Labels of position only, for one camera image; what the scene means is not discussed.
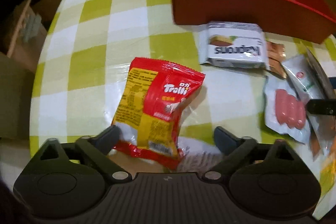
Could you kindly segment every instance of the barcode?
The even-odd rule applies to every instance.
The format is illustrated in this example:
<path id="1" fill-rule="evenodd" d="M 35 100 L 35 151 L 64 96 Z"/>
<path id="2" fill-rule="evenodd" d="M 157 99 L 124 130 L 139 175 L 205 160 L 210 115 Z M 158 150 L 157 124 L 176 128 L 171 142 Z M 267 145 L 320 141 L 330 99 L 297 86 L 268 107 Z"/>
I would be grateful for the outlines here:
<path id="1" fill-rule="evenodd" d="M 148 146 L 150 149 L 164 153 L 164 154 L 168 154 L 168 155 L 172 155 L 172 151 L 170 148 L 165 147 L 162 144 L 159 143 L 153 143 L 153 142 L 148 142 Z"/>

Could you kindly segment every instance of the vacuum-sealed package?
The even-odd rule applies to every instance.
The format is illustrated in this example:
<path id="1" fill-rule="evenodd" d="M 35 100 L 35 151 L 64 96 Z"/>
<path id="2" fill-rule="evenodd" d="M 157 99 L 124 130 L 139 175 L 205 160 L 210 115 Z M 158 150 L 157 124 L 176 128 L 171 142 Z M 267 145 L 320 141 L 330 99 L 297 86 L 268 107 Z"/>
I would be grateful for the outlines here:
<path id="1" fill-rule="evenodd" d="M 266 40 L 257 24 L 209 22 L 199 32 L 198 51 L 200 64 L 269 68 Z"/>
<path id="2" fill-rule="evenodd" d="M 286 80 L 268 74 L 264 87 L 266 97 L 265 125 L 279 134 L 288 134 L 307 144 L 310 126 L 304 104 Z"/>
<path id="3" fill-rule="evenodd" d="M 334 99 L 328 98 L 317 76 L 317 72 L 310 66 L 304 55 L 297 55 L 286 61 L 282 65 L 292 82 L 300 100 L 306 105 L 310 99 Z M 314 129 L 323 154 L 327 155 L 334 142 L 336 135 L 335 117 L 328 115 L 314 115 L 307 112 L 308 119 Z"/>
<path id="4" fill-rule="evenodd" d="M 164 60 L 136 57 L 112 124 L 121 130 L 116 150 L 175 170 L 182 110 L 198 94 L 205 75 Z"/>

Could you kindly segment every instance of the green checkered tablecloth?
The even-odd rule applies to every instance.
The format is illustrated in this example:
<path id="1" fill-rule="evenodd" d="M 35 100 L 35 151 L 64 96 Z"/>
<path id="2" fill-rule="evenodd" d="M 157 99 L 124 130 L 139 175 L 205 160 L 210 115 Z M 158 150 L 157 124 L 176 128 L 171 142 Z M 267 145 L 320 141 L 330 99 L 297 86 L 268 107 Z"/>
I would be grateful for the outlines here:
<path id="1" fill-rule="evenodd" d="M 174 25 L 171 0 L 62 0 L 36 72 L 31 154 L 47 138 L 73 142 L 109 126 L 129 64 L 137 56 L 170 60 L 206 74 L 199 96 L 184 111 L 180 136 L 213 145 L 214 128 L 223 126 L 237 136 L 265 143 L 283 137 L 263 122 L 265 73 L 199 65 L 193 30 Z M 327 75 L 336 76 L 333 36 L 321 45 L 271 33 L 266 36 L 285 44 L 287 57 L 308 47 Z M 308 146 L 292 144 L 319 179 L 324 159 L 314 160 Z M 336 203 L 328 194 L 315 211 L 318 218 Z"/>

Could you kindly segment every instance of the red candy bag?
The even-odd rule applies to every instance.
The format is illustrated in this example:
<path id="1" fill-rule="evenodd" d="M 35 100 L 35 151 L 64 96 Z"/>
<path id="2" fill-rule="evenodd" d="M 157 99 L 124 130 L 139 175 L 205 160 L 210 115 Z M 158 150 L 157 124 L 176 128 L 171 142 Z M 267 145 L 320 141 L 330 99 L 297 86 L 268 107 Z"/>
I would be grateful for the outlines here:
<path id="1" fill-rule="evenodd" d="M 112 124 L 122 132 L 116 150 L 176 169 L 182 110 L 198 94 L 205 75 L 164 60 L 136 57 Z"/>

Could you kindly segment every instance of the pink sausage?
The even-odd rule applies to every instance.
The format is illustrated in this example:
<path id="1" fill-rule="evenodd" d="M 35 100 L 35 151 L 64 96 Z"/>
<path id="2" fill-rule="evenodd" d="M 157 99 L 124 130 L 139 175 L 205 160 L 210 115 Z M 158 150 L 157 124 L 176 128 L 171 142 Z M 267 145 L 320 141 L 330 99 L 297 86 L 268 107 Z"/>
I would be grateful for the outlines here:
<path id="1" fill-rule="evenodd" d="M 287 116 L 287 125 L 289 128 L 293 128 L 297 125 L 298 121 L 298 107 L 297 107 L 297 101 L 296 98 L 293 95 L 288 95 L 288 116 Z"/>
<path id="2" fill-rule="evenodd" d="M 297 124 L 295 127 L 297 129 L 302 129 L 306 123 L 306 109 L 303 102 L 297 102 L 297 109 Z"/>
<path id="3" fill-rule="evenodd" d="M 277 89 L 275 91 L 275 116 L 279 124 L 287 122 L 287 98 L 288 94 L 286 90 Z"/>

